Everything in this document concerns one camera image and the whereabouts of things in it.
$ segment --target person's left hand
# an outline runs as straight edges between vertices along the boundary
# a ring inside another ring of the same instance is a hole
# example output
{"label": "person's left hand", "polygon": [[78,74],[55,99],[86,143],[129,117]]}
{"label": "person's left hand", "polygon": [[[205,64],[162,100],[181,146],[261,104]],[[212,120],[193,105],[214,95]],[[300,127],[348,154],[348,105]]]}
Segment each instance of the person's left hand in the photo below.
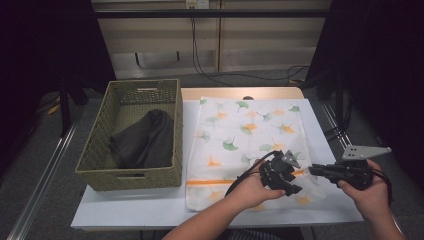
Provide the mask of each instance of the person's left hand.
{"label": "person's left hand", "polygon": [[227,197],[235,198],[244,209],[253,208],[266,200],[277,199],[286,194],[284,190],[266,189],[261,182],[257,166]]}

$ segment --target dark cloth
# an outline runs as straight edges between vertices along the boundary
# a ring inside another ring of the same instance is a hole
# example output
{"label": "dark cloth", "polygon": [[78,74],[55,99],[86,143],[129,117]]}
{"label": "dark cloth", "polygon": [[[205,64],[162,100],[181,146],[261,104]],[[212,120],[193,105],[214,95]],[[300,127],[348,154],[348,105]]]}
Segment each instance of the dark cloth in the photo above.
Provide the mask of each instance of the dark cloth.
{"label": "dark cloth", "polygon": [[172,166],[174,123],[163,110],[149,111],[142,119],[110,138],[118,168]]}

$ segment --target white fabric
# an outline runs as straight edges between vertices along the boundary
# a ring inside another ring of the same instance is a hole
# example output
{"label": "white fabric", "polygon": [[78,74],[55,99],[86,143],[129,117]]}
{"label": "white fabric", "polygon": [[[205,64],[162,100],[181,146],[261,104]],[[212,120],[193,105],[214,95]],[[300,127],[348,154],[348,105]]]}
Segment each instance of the white fabric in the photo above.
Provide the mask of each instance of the white fabric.
{"label": "white fabric", "polygon": [[290,99],[200,100],[187,165],[186,205],[189,209],[200,211],[222,199],[231,180],[273,150],[294,153],[304,171],[296,174],[292,183],[303,190],[290,197],[267,201],[257,209],[298,207],[325,198],[316,178],[308,174],[311,159],[300,115],[302,110],[293,102]]}

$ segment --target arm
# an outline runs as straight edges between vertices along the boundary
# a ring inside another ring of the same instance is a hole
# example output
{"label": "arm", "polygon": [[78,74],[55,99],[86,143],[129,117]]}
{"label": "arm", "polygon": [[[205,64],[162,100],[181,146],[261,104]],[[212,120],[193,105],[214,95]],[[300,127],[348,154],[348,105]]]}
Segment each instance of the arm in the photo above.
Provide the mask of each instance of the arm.
{"label": "arm", "polygon": [[188,219],[164,239],[215,239],[243,210],[283,195],[284,191],[265,189],[259,174],[254,173],[243,180],[224,199]]}
{"label": "arm", "polygon": [[[380,166],[371,160],[368,160],[368,165],[381,170]],[[364,191],[356,190],[345,181],[339,181],[338,185],[353,199],[358,211],[369,222],[373,239],[405,239],[393,220],[388,203],[387,185],[382,179],[374,176],[372,185]]]}

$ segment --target leaf print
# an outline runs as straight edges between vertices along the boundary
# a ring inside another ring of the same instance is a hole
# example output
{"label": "leaf print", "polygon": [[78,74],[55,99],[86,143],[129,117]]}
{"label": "leaf print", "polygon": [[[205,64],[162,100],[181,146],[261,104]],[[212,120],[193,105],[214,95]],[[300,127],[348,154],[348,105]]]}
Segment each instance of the leaf print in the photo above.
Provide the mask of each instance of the leaf print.
{"label": "leaf print", "polygon": [[256,157],[254,157],[254,158],[249,158],[249,157],[247,157],[247,155],[246,155],[246,153],[243,153],[242,155],[241,155],[241,163],[243,164],[243,165],[248,165],[248,166],[250,166],[250,161],[251,160],[253,160],[253,159],[255,159]]}
{"label": "leaf print", "polygon": [[281,109],[275,109],[273,112],[272,112],[272,114],[274,115],[274,116],[283,116],[284,115],[284,111],[283,110],[281,110]]}
{"label": "leaf print", "polygon": [[216,115],[216,117],[218,118],[218,119],[224,119],[224,118],[226,118],[227,117],[227,113],[226,112],[219,112],[217,115]]}
{"label": "leaf print", "polygon": [[311,199],[309,199],[309,197],[306,196],[306,195],[303,196],[303,197],[296,195],[294,197],[294,199],[296,200],[297,204],[299,204],[299,205],[308,205],[312,202]]}
{"label": "leaf print", "polygon": [[286,132],[286,133],[290,133],[290,134],[293,134],[293,133],[295,133],[296,131],[293,129],[293,128],[291,128],[291,126],[290,125],[284,125],[284,124],[281,124],[281,130],[283,130],[284,132]]}
{"label": "leaf print", "polygon": [[211,190],[211,195],[209,196],[209,199],[216,202],[223,197],[223,194],[224,194],[223,191],[214,192],[214,191]]}
{"label": "leaf print", "polygon": [[284,143],[276,143],[274,139],[272,139],[272,142],[274,143],[274,145],[272,146],[272,149],[275,151],[280,151],[286,148],[286,145]]}
{"label": "leaf print", "polygon": [[293,105],[293,106],[289,109],[289,111],[292,111],[292,112],[300,112],[300,108],[299,108],[299,106],[295,106],[295,105]]}
{"label": "leaf print", "polygon": [[209,140],[211,139],[211,135],[209,134],[208,131],[203,131],[203,134],[201,136],[201,138],[203,138],[203,140],[205,140],[205,142],[209,142]]}
{"label": "leaf print", "polygon": [[197,131],[196,138],[201,138],[201,139],[205,140],[206,143],[208,143],[210,138],[211,138],[211,135],[206,130],[201,131],[201,133],[200,133],[200,131]]}
{"label": "leaf print", "polygon": [[300,155],[300,152],[293,154],[294,159],[297,160],[299,158],[299,155]]}
{"label": "leaf print", "polygon": [[249,108],[249,104],[245,101],[237,101],[236,104],[239,105],[239,109],[237,110],[237,112],[239,112],[241,108]]}
{"label": "leaf print", "polygon": [[225,108],[224,108],[224,103],[215,103],[215,106],[216,106],[216,109],[218,110],[218,111],[222,111],[222,110],[224,110]]}
{"label": "leaf print", "polygon": [[257,128],[257,126],[253,123],[248,123],[248,124],[240,127],[241,131],[243,131],[247,135],[252,135],[253,130],[255,130],[256,128]]}
{"label": "leaf print", "polygon": [[249,111],[248,113],[245,114],[245,116],[248,118],[255,118],[256,115],[257,113],[255,111]]}
{"label": "leaf print", "polygon": [[229,139],[227,139],[227,141],[224,141],[223,143],[222,143],[222,146],[224,147],[224,149],[225,150],[228,150],[228,151],[235,151],[235,150],[237,150],[238,149],[238,147],[236,147],[236,146],[234,146],[234,139],[235,138],[233,138],[232,140],[231,140],[231,138],[229,138]]}
{"label": "leaf print", "polygon": [[262,121],[264,121],[264,122],[268,122],[269,120],[271,120],[272,119],[272,113],[267,113],[267,114],[265,114],[265,115],[262,115],[262,114],[260,114],[260,113],[258,113],[259,115],[261,115],[264,119],[262,120]]}
{"label": "leaf print", "polygon": [[259,151],[265,151],[270,152],[273,149],[273,146],[271,144],[262,144],[259,146]]}
{"label": "leaf print", "polygon": [[218,167],[218,166],[221,166],[221,163],[219,161],[217,161],[216,159],[212,158],[212,156],[210,156],[208,166],[209,167]]}
{"label": "leaf print", "polygon": [[215,123],[218,120],[219,120],[219,118],[217,118],[217,117],[206,118],[206,122],[211,122],[211,123]]}

